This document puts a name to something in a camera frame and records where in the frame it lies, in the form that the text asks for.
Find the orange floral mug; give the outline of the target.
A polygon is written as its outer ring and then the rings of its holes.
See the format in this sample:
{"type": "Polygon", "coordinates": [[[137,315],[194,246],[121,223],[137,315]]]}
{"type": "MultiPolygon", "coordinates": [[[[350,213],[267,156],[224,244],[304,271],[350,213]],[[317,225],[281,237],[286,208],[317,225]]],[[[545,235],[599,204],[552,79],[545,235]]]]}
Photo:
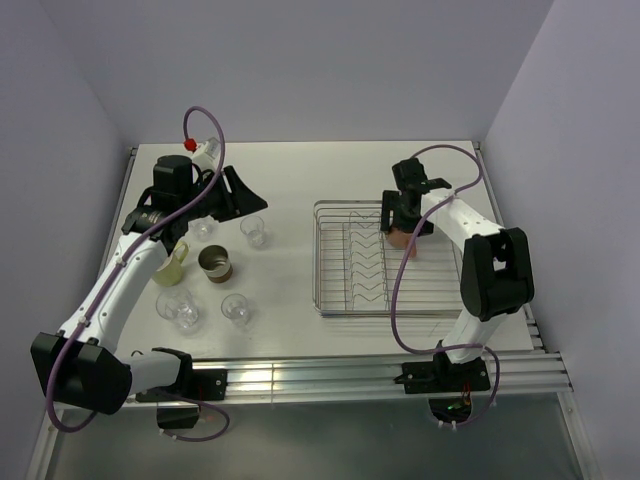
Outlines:
{"type": "Polygon", "coordinates": [[[387,242],[393,248],[396,248],[398,250],[400,250],[400,249],[408,250],[409,251],[408,257],[410,259],[413,259],[413,258],[416,257],[417,248],[416,248],[415,244],[411,241],[411,238],[412,238],[412,234],[411,233],[403,232],[403,231],[398,230],[396,228],[392,228],[386,234],[387,242]]]}

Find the steel cup brown band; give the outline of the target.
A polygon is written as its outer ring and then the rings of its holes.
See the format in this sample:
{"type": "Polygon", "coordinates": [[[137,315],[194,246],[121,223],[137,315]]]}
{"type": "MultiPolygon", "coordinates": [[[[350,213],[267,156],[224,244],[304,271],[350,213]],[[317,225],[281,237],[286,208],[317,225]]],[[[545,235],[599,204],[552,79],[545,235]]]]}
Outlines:
{"type": "Polygon", "coordinates": [[[220,245],[204,247],[200,251],[197,261],[200,269],[212,283],[225,283],[233,275],[233,266],[228,251],[220,245]]]}

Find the green mug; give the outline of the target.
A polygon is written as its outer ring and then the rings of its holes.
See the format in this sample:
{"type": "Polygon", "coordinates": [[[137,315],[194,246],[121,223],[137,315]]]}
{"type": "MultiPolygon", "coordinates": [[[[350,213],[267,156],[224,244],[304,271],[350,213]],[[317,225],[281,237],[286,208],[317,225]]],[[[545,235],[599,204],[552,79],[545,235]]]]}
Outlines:
{"type": "Polygon", "coordinates": [[[189,254],[187,242],[179,241],[162,265],[152,275],[154,283],[161,287],[178,285],[183,278],[183,262],[189,254]]]}

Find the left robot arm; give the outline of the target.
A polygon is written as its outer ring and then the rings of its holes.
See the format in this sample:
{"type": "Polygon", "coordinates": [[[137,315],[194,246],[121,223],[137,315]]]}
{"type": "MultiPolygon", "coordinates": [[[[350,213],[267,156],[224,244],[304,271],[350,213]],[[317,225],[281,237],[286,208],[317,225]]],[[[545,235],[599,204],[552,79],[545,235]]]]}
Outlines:
{"type": "Polygon", "coordinates": [[[89,295],[56,333],[40,333],[31,345],[47,403],[111,415],[143,391],[160,388],[172,399],[190,395],[195,375],[189,354],[159,347],[120,360],[115,353],[121,333],[189,222],[204,217],[226,222],[267,206],[231,166],[216,174],[187,156],[159,158],[152,185],[126,216],[114,254],[89,295]]]}

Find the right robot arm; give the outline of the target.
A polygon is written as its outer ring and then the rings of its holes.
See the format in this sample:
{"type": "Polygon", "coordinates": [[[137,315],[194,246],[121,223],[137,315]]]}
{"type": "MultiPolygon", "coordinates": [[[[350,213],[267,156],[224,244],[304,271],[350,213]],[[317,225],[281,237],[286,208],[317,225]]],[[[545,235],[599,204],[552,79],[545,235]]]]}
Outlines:
{"type": "Polygon", "coordinates": [[[461,251],[461,313],[438,344],[446,357],[433,365],[435,383],[452,390],[508,316],[534,296],[528,239],[520,228],[505,228],[480,214],[442,178],[427,177],[417,158],[392,167],[395,190],[383,192],[380,230],[405,250],[403,273],[420,236],[439,230],[461,251]]]}

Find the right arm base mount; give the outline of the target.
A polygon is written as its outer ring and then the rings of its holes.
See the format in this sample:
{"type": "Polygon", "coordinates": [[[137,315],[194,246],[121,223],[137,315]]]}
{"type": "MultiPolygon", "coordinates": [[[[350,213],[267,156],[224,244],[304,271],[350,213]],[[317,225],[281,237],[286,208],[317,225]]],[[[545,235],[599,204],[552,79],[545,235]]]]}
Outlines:
{"type": "Polygon", "coordinates": [[[406,394],[472,393],[491,388],[485,362],[476,358],[455,364],[446,353],[437,353],[424,362],[405,362],[394,383],[402,385],[406,394]]]}

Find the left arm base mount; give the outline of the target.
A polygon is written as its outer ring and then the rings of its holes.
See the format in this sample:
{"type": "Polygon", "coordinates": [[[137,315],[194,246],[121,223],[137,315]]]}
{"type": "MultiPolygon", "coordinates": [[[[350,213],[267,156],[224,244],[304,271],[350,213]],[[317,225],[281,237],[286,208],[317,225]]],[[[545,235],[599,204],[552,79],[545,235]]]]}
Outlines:
{"type": "Polygon", "coordinates": [[[158,387],[138,393],[138,402],[165,402],[175,396],[198,401],[221,401],[225,398],[228,371],[223,368],[195,369],[176,386],[158,387]]]}

